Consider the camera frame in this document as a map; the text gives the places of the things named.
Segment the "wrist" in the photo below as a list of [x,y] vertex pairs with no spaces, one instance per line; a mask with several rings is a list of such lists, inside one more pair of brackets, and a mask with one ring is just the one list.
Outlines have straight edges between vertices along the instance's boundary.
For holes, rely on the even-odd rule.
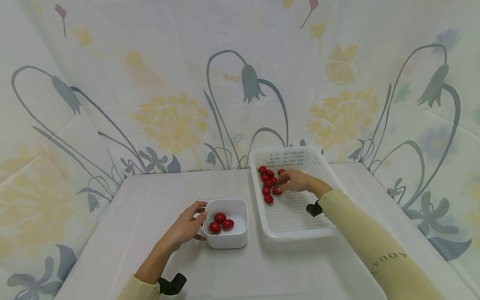
[[325,181],[315,177],[312,177],[308,188],[308,191],[317,196],[318,200],[320,200],[324,194],[332,190],[332,187],[330,187]]

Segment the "lemon slice illustration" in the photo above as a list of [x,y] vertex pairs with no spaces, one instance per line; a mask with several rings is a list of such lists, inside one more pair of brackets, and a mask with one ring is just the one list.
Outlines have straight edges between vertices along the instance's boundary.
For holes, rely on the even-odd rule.
[[326,72],[328,79],[337,85],[348,85],[355,81],[351,64],[354,61],[358,72],[360,72],[358,62],[355,59],[355,55],[358,53],[357,49],[357,45],[352,45],[342,51],[339,44],[332,49],[327,58]]

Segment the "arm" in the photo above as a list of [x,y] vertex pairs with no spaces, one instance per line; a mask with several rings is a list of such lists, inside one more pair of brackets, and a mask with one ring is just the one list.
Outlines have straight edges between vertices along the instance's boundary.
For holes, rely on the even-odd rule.
[[158,279],[162,276],[170,256],[180,246],[191,239],[205,240],[197,234],[207,216],[205,206],[207,202],[195,202],[188,207],[157,242],[152,252],[145,259],[134,276],[123,287],[117,300],[157,300],[160,296]]
[[396,239],[341,191],[297,170],[279,177],[281,190],[314,193],[389,300],[444,300]]

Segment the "white square bowl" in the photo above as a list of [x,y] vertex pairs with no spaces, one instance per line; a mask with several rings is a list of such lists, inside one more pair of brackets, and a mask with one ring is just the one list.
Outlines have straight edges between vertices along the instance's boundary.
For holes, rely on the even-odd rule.
[[[204,222],[204,232],[208,245],[215,249],[242,248],[248,242],[248,210],[247,204],[242,199],[216,199],[210,201],[205,207],[207,218]],[[224,213],[227,219],[233,220],[233,228],[213,235],[209,233],[208,226],[217,213]]]

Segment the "pink flower print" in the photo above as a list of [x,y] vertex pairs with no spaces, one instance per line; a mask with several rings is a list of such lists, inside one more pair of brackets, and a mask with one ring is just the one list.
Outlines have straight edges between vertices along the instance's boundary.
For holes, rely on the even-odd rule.
[[59,13],[62,21],[63,21],[63,36],[67,36],[67,31],[65,30],[65,16],[67,15],[67,11],[63,9],[61,5],[55,5],[55,10]]
[[310,15],[312,14],[312,12],[318,7],[318,0],[310,0],[309,3],[310,3],[310,12],[308,13],[308,16],[305,19],[305,21],[303,22],[303,24],[301,25],[300,30],[303,28],[305,23],[307,23],[307,20],[310,17]]
[[313,11],[318,6],[318,0],[310,0],[310,10]]

